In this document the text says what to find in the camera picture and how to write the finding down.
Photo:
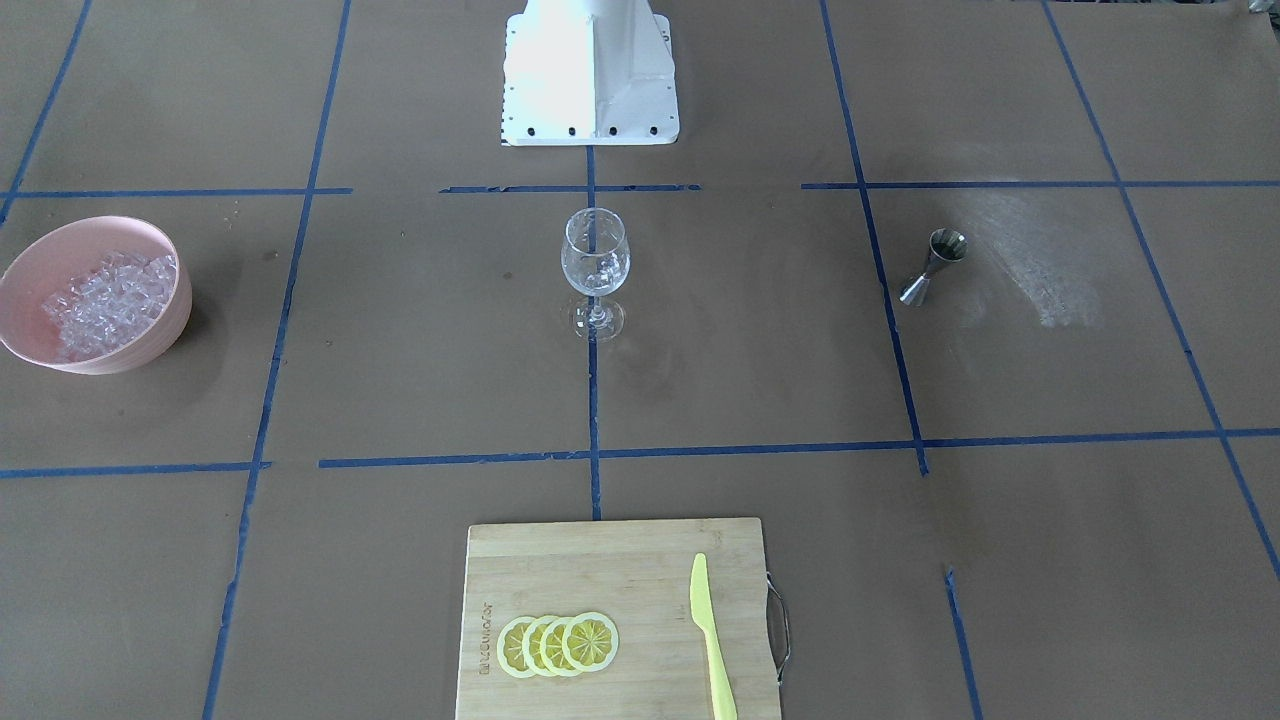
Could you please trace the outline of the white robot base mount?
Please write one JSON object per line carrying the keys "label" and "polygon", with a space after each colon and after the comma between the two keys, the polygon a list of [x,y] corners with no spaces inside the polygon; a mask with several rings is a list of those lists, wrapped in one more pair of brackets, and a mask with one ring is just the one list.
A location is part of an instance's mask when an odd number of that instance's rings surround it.
{"label": "white robot base mount", "polygon": [[529,1],[504,41],[503,145],[677,142],[671,24],[650,3]]}

